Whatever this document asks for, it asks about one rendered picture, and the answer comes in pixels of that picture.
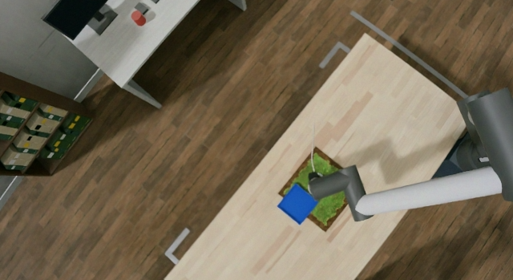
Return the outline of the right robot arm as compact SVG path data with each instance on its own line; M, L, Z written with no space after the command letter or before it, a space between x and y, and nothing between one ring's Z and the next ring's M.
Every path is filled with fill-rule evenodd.
M464 172L366 194L357 166L352 165L309 181L313 199L344 191L354 221L497 193L502 193L505 201L513 201L511 93L507 87L493 93L486 90L456 104L472 139L463 141L457 150L458 165Z

